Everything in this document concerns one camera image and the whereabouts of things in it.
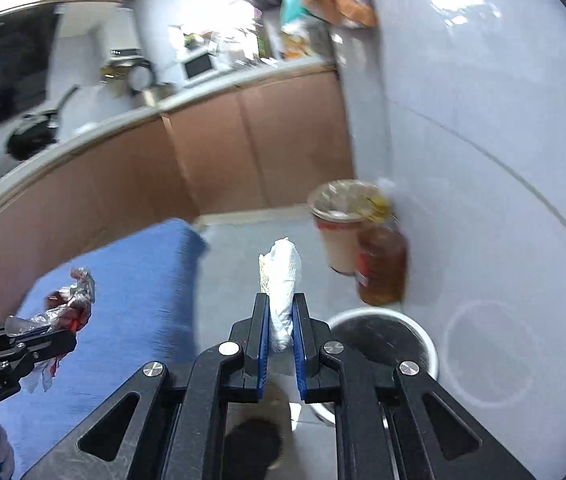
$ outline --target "white rim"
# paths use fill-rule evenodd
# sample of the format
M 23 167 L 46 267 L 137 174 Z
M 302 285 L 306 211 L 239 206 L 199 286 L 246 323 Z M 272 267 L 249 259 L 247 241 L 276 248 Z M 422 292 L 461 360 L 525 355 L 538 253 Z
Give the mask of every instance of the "white rim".
M 411 317 L 408 317 L 405 314 L 402 314 L 390 308 L 363 306 L 361 308 L 354 308 L 352 310 L 346 310 L 345 312 L 336 314 L 336 316 L 328 320 L 327 324 L 330 326 L 330 328 L 336 328 L 337 326 L 342 325 L 350 319 L 363 316 L 391 317 L 392 319 L 397 319 L 405 325 L 409 326 L 425 345 L 425 350 L 428 354 L 428 374 L 434 379 L 438 378 L 438 353 L 436 352 L 434 342 L 421 325 L 419 325 Z M 314 410 L 314 413 L 320 418 L 320 420 L 323 420 L 324 422 L 331 424 L 332 426 L 336 424 L 334 414 L 330 412 L 330 410 L 328 410 L 325 406 L 323 406 L 322 404 L 310 404 L 309 406 Z

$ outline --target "red and clear plastic wrapper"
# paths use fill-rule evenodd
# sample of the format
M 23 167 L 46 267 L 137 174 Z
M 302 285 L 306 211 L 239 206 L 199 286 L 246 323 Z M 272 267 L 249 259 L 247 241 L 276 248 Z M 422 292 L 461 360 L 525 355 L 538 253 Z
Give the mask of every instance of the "red and clear plastic wrapper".
M 45 311 L 30 319 L 9 316 L 5 322 L 5 332 L 10 336 L 30 335 L 32 332 L 45 333 L 52 328 L 65 328 L 78 332 L 87 325 L 92 315 L 92 304 L 96 301 L 95 282 L 89 270 L 72 269 L 70 276 L 76 280 L 71 286 L 55 290 L 45 299 Z M 52 386 L 58 364 L 64 355 L 34 366 L 34 370 L 21 379 L 21 385 L 33 392 L 39 382 L 47 391 Z

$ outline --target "silver screw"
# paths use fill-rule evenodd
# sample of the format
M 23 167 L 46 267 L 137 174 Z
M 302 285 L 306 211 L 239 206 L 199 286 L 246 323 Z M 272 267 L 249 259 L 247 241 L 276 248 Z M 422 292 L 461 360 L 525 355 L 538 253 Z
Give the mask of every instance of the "silver screw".
M 399 365 L 400 373 L 403 375 L 416 375 L 420 367 L 414 361 L 403 361 Z
M 152 361 L 151 363 L 147 363 L 143 366 L 143 373 L 148 377 L 156 377 L 157 375 L 162 374 L 163 368 L 162 363 Z
M 341 343 L 340 341 L 327 341 L 323 345 L 323 348 L 325 348 L 325 351 L 328 354 L 332 355 L 340 354 L 345 349 L 343 343 Z
M 223 355 L 234 355 L 240 351 L 240 346 L 234 341 L 225 341 L 218 347 L 218 351 Z

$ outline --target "crumpled white tissue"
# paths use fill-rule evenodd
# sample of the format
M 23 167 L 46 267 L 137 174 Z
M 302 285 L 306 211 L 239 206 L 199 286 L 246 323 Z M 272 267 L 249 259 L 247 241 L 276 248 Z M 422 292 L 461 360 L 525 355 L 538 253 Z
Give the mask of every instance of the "crumpled white tissue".
M 282 352 L 292 345 L 292 298 L 301 281 L 301 257 L 288 238 L 277 240 L 258 257 L 260 291 L 269 295 L 269 348 Z

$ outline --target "floor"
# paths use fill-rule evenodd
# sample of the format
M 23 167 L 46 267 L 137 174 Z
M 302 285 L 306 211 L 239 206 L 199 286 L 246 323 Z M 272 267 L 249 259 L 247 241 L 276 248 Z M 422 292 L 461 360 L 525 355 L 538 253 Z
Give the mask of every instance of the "floor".
M 201 260 L 196 298 L 198 351 L 224 341 L 236 320 L 251 316 L 259 292 L 258 255 L 269 252 L 280 238 L 288 237 L 301 257 L 297 292 L 305 294 L 312 317 L 328 320 L 344 310 L 365 306 L 354 279 L 329 268 L 320 235 L 305 207 L 206 216 L 199 220 L 198 229 L 209 243 Z M 273 388 L 282 402 L 261 411 L 269 412 L 269 418 L 284 420 L 280 422 L 283 455 L 269 471 L 268 480 L 335 480 L 335 429 L 300 400 L 291 352 L 270 359 L 268 384 L 276 385 Z M 250 408 L 245 409 L 230 406 L 229 427 L 249 416 Z

